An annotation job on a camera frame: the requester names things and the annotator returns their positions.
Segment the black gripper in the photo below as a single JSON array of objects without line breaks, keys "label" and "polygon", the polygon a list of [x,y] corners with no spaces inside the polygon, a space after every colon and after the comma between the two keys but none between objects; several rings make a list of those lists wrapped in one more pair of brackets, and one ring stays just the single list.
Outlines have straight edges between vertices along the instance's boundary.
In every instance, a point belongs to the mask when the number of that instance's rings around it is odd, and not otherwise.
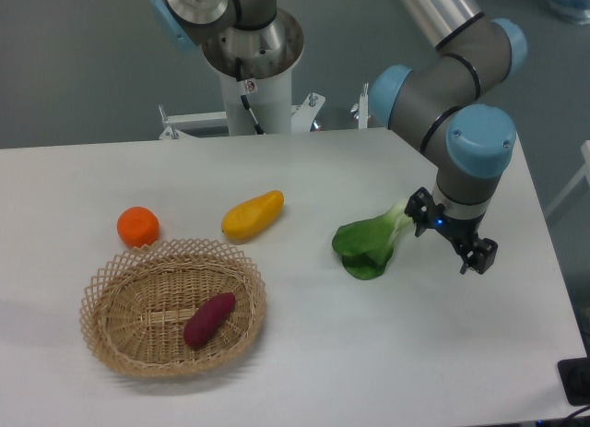
[{"label": "black gripper", "polygon": [[445,207],[442,204],[435,205],[431,193],[421,187],[408,199],[404,213],[412,220],[416,237],[426,230],[434,229],[451,244],[462,259],[462,275],[468,270],[483,275],[494,264],[498,250],[495,241],[478,236],[483,216],[457,219],[444,214],[444,211]]}]

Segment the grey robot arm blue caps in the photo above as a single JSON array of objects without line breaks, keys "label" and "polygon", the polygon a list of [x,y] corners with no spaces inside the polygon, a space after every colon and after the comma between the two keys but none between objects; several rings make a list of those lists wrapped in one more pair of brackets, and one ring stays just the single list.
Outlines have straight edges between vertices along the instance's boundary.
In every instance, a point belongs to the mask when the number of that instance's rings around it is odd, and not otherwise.
[{"label": "grey robot arm blue caps", "polygon": [[[463,269],[486,272],[497,245],[478,236],[516,140],[512,119],[479,98],[526,59],[520,28],[489,19],[475,0],[401,0],[439,57],[414,71],[387,68],[362,97],[386,128],[437,167],[432,189],[404,204],[416,234],[435,230]],[[299,22],[277,0],[152,0],[162,28],[181,49],[200,47],[218,73],[232,135],[308,128],[291,107],[291,71],[303,51]]]}]

